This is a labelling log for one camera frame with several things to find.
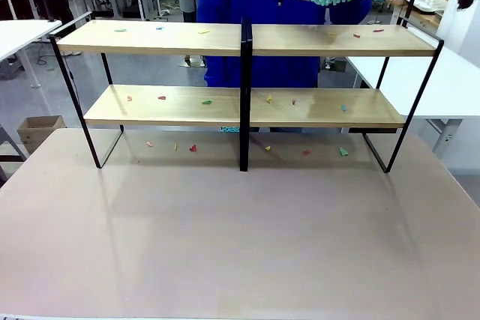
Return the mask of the brown wooden workbench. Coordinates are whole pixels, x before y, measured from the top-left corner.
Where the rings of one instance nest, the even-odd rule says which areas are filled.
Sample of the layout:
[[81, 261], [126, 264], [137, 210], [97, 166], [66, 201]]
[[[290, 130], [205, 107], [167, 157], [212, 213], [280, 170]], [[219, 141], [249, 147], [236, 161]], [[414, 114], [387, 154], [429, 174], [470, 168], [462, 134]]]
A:
[[[406, 16], [410, 0], [387, 0], [386, 4], [392, 8], [390, 23], [395, 24], [399, 16]], [[437, 30], [447, 4], [448, 0], [414, 0], [409, 19], [420, 26]]]

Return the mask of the wooden shelf board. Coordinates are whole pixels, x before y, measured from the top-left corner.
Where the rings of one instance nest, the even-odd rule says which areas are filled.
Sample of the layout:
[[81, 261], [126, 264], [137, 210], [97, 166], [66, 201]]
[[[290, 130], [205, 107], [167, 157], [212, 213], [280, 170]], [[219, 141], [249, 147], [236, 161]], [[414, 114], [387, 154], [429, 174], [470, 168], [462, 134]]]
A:
[[254, 88], [250, 124], [257, 127], [402, 128], [404, 117], [370, 88]]
[[[384, 28], [374, 33], [374, 29]], [[258, 56], [422, 57], [435, 47], [400, 25], [253, 25]]]
[[[202, 101], [212, 104], [202, 105]], [[238, 126], [239, 90], [162, 85], [110, 85], [84, 115], [87, 124]]]
[[[127, 31], [114, 32], [117, 28]], [[239, 24], [95, 19], [63, 37], [58, 47], [61, 51], [106, 54], [239, 57], [241, 37]]]

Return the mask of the white table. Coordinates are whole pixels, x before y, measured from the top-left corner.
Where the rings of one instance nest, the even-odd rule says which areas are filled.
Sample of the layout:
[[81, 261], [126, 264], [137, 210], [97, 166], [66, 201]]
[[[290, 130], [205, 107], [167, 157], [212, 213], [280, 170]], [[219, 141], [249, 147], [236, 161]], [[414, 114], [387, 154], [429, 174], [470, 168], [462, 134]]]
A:
[[[431, 60], [390, 58], [380, 90], [408, 115]], [[412, 128], [430, 124], [439, 134], [433, 152], [458, 175], [480, 175], [480, 68], [444, 49], [415, 110]]]
[[12, 55], [17, 55], [31, 81], [32, 88], [41, 84], [26, 54], [26, 47], [59, 28], [60, 20], [15, 19], [0, 21], [0, 64]]

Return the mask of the two-tier wooden metal shelf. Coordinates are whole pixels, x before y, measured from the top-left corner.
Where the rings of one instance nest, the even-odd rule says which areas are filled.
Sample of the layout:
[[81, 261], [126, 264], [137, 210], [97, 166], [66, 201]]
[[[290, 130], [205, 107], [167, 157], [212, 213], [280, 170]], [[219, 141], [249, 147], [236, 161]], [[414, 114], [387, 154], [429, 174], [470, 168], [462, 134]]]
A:
[[[92, 14], [85, 13], [81, 17], [77, 19], [78, 28], [82, 25], [85, 25], [87, 22], [95, 20]], [[397, 25], [400, 25], [407, 29], [407, 21], [402, 19]], [[227, 57], [227, 58], [238, 58], [241, 62], [241, 70], [240, 70], [240, 77], [241, 77], [241, 85], [239, 88], [239, 100], [240, 100], [240, 117], [239, 117], [239, 125], [238, 126], [221, 126], [221, 127], [239, 127], [239, 168], [242, 171], [248, 170], [248, 158], [249, 158], [249, 144], [250, 144], [250, 131], [252, 127], [251, 125], [251, 91], [254, 89], [252, 86], [252, 59], [254, 57], [260, 57], [258, 55], [253, 54], [253, 32], [252, 26], [253, 25], [263, 25], [263, 24], [253, 24], [249, 20], [243, 20], [239, 23], [241, 26], [241, 49], [240, 49], [240, 56], [233, 57], [233, 56], [219, 56], [219, 57]], [[52, 48], [54, 50], [58, 65], [61, 69], [62, 75], [64, 77], [65, 83], [67, 86], [72, 86], [73, 82], [71, 79], [71, 74], [66, 67], [65, 60], [63, 59], [63, 54], [69, 51], [61, 51], [58, 46], [58, 42], [54, 34], [49, 36], [50, 42], [52, 44]], [[422, 56], [428, 57], [432, 63], [436, 63], [437, 59], [440, 56], [440, 53], [443, 49], [443, 41], [439, 39], [437, 36], [430, 36], [427, 40], [430, 45], [435, 47], [435, 52], [432, 56]], [[102, 58], [106, 58], [109, 54], [106, 53], [98, 53]], [[390, 59], [394, 57], [384, 57], [380, 56], [385, 59]], [[110, 82], [108, 86], [116, 85], [113, 82]], [[76, 109], [77, 116], [81, 123], [81, 127], [84, 130], [87, 130], [90, 126], [95, 124], [87, 124], [84, 115], [88, 111], [82, 111], [80, 102], [77, 96], [72, 97], [72, 102]], [[413, 113], [409, 112], [408, 115], [403, 116], [404, 125], [402, 128], [395, 128], [398, 129], [402, 133], [406, 133], [410, 123], [413, 119]], [[99, 125], [116, 125], [118, 127], [125, 127], [127, 125], [121, 124], [99, 124]], [[358, 127], [342, 127], [342, 128], [354, 128], [357, 129], [364, 138], [368, 138], [371, 133], [377, 132], [380, 129], [394, 129], [394, 128], [358, 128]]]

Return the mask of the cardboard box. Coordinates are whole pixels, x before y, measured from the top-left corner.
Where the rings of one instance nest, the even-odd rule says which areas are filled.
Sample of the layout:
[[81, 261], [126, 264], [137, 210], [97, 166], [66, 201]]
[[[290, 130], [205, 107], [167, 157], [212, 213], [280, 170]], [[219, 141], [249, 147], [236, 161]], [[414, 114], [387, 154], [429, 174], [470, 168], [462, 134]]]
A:
[[61, 115], [27, 117], [17, 132], [27, 152], [33, 154], [51, 133], [61, 128], [66, 128]]

